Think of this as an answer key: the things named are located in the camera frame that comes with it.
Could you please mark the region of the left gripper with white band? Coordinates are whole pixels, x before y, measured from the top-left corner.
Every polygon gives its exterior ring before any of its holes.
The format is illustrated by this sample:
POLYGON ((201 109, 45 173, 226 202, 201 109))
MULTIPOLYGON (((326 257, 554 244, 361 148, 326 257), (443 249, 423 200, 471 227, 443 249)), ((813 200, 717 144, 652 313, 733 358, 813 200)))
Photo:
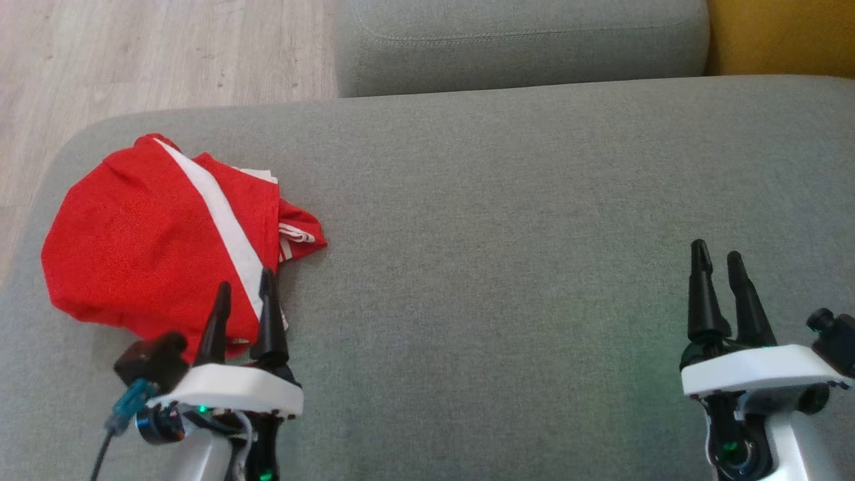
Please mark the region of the left gripper with white band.
MULTIPOLYGON (((303 414, 303 390, 264 369, 223 365, 226 360, 226 327, 231 316, 231 284, 223 281, 196 350, 194 366, 177 386, 148 401, 150 408, 171 403, 190 407, 231 409, 277 414, 282 418, 303 414)), ((250 358, 259 365, 281 367, 289 352, 275 272, 263 268, 259 297, 262 301, 259 332, 250 358)))

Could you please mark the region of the wide yellow sofa backrest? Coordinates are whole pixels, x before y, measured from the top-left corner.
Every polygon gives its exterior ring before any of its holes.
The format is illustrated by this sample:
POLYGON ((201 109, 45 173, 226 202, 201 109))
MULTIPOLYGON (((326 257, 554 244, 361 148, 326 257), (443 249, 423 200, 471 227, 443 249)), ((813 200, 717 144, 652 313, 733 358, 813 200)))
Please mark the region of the wide yellow sofa backrest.
POLYGON ((708 0, 705 73, 855 79, 855 0, 708 0))

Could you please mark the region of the right gripper with white band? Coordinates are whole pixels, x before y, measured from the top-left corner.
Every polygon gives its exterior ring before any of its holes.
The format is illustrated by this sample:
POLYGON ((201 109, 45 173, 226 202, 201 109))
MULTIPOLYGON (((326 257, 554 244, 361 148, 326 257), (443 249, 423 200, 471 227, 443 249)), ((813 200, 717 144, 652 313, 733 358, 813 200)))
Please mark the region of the right gripper with white band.
POLYGON ((729 322, 721 314, 712 274, 707 244, 697 238, 691 245, 688 280, 687 337, 692 343, 682 353, 680 365, 684 395, 705 398, 718 393, 818 383, 853 386, 853 378, 836 371, 812 348, 778 346, 757 289, 737 251, 727 256, 729 286, 735 296, 736 341, 752 348, 730 340, 699 341, 708 336, 732 335, 729 322))

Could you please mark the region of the red garment with thin white stripes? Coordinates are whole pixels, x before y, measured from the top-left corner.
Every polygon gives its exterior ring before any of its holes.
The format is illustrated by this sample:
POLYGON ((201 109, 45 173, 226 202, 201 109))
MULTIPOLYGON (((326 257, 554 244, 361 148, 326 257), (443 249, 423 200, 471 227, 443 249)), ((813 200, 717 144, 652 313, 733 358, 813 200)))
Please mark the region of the red garment with thin white stripes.
POLYGON ((327 246, 319 219, 285 200, 271 171, 232 168, 224 192, 263 266, 277 270, 327 246))

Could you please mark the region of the medium grey sofa seat cushion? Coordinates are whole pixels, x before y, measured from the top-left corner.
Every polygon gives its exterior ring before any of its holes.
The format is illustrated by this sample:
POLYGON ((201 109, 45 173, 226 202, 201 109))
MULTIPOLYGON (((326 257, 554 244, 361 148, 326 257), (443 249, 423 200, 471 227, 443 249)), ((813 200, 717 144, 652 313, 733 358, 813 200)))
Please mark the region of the medium grey sofa seat cushion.
POLYGON ((333 0, 343 97, 699 76, 707 0, 333 0))

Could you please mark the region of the red garment with wide white stripe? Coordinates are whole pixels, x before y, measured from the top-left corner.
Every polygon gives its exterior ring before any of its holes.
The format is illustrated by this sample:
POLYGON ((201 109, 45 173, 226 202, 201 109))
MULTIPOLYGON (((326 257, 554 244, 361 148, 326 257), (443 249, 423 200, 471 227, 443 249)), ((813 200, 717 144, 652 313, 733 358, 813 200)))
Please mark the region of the red garment with wide white stripe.
POLYGON ((180 332, 190 360, 226 281, 235 356, 259 332, 261 273, 280 258, 280 203, 275 180, 144 135, 68 190, 41 253, 51 303, 146 340, 180 332))

